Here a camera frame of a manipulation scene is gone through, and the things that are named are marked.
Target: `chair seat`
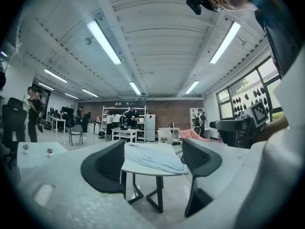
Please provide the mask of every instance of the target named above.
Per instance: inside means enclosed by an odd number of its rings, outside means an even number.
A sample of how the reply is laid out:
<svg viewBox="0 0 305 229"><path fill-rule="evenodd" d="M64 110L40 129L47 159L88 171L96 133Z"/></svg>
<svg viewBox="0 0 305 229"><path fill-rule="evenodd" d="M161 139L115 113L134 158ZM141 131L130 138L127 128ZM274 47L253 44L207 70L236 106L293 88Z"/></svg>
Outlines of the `chair seat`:
<svg viewBox="0 0 305 229"><path fill-rule="evenodd" d="M71 135L81 135L81 132L71 132Z"/></svg>

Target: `ceiling beam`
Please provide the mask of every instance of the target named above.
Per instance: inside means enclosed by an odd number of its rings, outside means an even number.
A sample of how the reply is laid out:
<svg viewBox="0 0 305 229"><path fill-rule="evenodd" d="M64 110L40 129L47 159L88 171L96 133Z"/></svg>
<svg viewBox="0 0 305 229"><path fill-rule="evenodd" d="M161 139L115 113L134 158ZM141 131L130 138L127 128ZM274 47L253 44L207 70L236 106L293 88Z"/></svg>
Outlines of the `ceiling beam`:
<svg viewBox="0 0 305 229"><path fill-rule="evenodd" d="M225 83L227 83L229 80L233 79L238 73L240 73L242 70L244 70L247 66L249 66L251 63L255 63L256 60L266 54L266 52L269 50L269 41L268 38L265 37L258 45L257 47L239 64L235 69L233 69L225 78L220 80L217 84L215 84L213 87L208 89L204 92L204 95L207 96L211 92L215 91L217 88L221 87Z"/></svg>
<svg viewBox="0 0 305 229"><path fill-rule="evenodd" d="M138 69L138 67L135 63L135 60L132 56L132 53L129 49L128 43L127 43L125 36L123 34L123 31L120 27L118 18L116 17L116 15L114 13L110 0L97 0L97 1L99 3L100 7L102 8L102 11L107 19L107 22L109 23L110 28L111 28L116 40L118 41L118 43L123 51L123 54L135 76L135 80L136 80L135 83L137 84L138 88L140 88L140 91L144 92L146 94L146 96L148 96L148 93L145 89L144 81L141 77L139 69Z"/></svg>
<svg viewBox="0 0 305 229"><path fill-rule="evenodd" d="M191 85L194 81L198 81L200 79L197 78L197 76L194 76L193 72L196 71L197 68L202 67L202 61L204 59L205 54L207 53L209 49L209 44L213 40L215 34L216 34L216 29L218 27L219 22L221 21L222 18L225 16L225 11L222 11L220 13L216 13L212 19L212 24L214 26L210 26L208 28L208 31L204 37L203 43L200 46L199 52L194 59L193 65L191 66L189 73L187 74L187 78L184 81L183 86L181 87L179 93L177 94L177 97L182 97L185 95L186 87Z"/></svg>
<svg viewBox="0 0 305 229"><path fill-rule="evenodd" d="M63 48L40 24L37 20L33 19L30 21L30 29L36 33L41 39L43 39L58 55L65 58L68 62L72 63L77 67L77 69L80 69L82 74L85 76L86 74L92 72L88 71L84 65L79 62L74 56L72 56L65 48ZM108 83L106 83L104 80L101 80L96 75L96 80L101 83L101 89L106 90L110 93L115 93L116 90L111 87Z"/></svg>

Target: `checkered cloth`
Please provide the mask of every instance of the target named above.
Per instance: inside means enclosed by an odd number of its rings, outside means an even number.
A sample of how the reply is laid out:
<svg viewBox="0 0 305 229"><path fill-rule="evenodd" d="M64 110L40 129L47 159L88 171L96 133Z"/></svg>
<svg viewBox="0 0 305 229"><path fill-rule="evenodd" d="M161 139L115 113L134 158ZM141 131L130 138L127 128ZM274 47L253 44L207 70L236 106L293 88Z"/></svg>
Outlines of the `checkered cloth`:
<svg viewBox="0 0 305 229"><path fill-rule="evenodd" d="M132 143L127 143L127 145L140 151L140 153L134 153L125 149L125 158L132 162L174 174L188 174L187 166L181 163L178 156Z"/></svg>

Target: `potted plant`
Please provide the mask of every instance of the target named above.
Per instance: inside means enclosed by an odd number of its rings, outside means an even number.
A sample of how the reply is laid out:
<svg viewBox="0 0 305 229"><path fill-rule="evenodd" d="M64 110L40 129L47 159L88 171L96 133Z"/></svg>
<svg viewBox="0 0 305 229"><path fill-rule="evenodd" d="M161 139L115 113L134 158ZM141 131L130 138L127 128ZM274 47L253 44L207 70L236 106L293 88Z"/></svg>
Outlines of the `potted plant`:
<svg viewBox="0 0 305 229"><path fill-rule="evenodd" d="M162 137L161 137L161 142L162 142L162 143L167 143L167 137L162 136Z"/></svg>
<svg viewBox="0 0 305 229"><path fill-rule="evenodd" d="M48 149L47 149L47 154L48 154L49 157L53 157L53 151L54 151L54 150L51 149L51 148L48 148Z"/></svg>
<svg viewBox="0 0 305 229"><path fill-rule="evenodd" d="M30 150L29 150L30 147L28 144L23 145L22 148L24 149L23 153L25 155L28 155L30 153Z"/></svg>

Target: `ceiling light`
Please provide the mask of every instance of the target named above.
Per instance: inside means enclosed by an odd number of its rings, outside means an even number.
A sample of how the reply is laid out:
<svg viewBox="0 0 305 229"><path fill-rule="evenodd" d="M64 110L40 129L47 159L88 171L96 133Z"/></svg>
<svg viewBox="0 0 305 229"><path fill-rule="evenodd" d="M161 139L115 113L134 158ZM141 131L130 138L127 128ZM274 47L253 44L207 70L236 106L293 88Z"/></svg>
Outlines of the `ceiling light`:
<svg viewBox="0 0 305 229"><path fill-rule="evenodd" d="M95 94L93 94L93 93L90 93L90 92L88 92L88 91L85 90L85 89L82 89L82 91L84 91L85 93L91 94L92 96L98 97L98 95L95 95Z"/></svg>
<svg viewBox="0 0 305 229"><path fill-rule="evenodd" d="M64 79L62 79L62 78L60 78L60 77L57 76L56 74L52 73L51 71L48 71L47 69L45 69L44 71L45 71L46 73L48 73L49 75L54 76L54 77L57 78L58 80L61 80L61 81L65 82L65 83L68 82L68 81L66 81L66 80L64 80Z"/></svg>
<svg viewBox="0 0 305 229"><path fill-rule="evenodd" d="M212 59L210 60L210 63L216 63L221 55L224 53L224 51L227 49L231 41L233 40L234 36L237 34L240 24L236 23L235 21L231 24L227 34L225 35L222 43L218 47L216 53L213 55Z"/></svg>
<svg viewBox="0 0 305 229"><path fill-rule="evenodd" d="M67 95L67 96L69 96L69 97L73 97L73 98L78 99L78 97L74 97L74 96L72 96L72 95L70 95L70 94L65 94L65 95Z"/></svg>
<svg viewBox="0 0 305 229"><path fill-rule="evenodd" d="M194 81L194 83L190 86L190 88L185 92L185 94L189 94L192 89L195 88L196 85L198 85L199 81Z"/></svg>
<svg viewBox="0 0 305 229"><path fill-rule="evenodd" d="M130 86L132 86L132 88L134 89L134 91L138 94L141 95L139 89L137 88L137 86L135 85L134 82L129 82Z"/></svg>
<svg viewBox="0 0 305 229"><path fill-rule="evenodd" d="M38 84L39 84L39 85L42 85L42 86L44 86L44 87L46 87L46 88L48 88L48 89L50 89L50 90L54 90L53 88L51 88L51 87L49 87L49 86L46 86L46 85L44 85L44 84L42 84L42 83L40 83L40 82L38 82Z"/></svg>
<svg viewBox="0 0 305 229"><path fill-rule="evenodd" d="M0 51L0 53L4 56L4 57L7 57L8 55L5 53L5 52L3 52L3 51Z"/></svg>
<svg viewBox="0 0 305 229"><path fill-rule="evenodd" d="M89 24L87 24L87 27L89 28L95 39L102 46L102 48L105 50L105 52L108 54L108 56L111 58L111 60L114 62L114 64L120 64L121 60L114 51L113 47L108 42L98 23L96 21L91 21Z"/></svg>

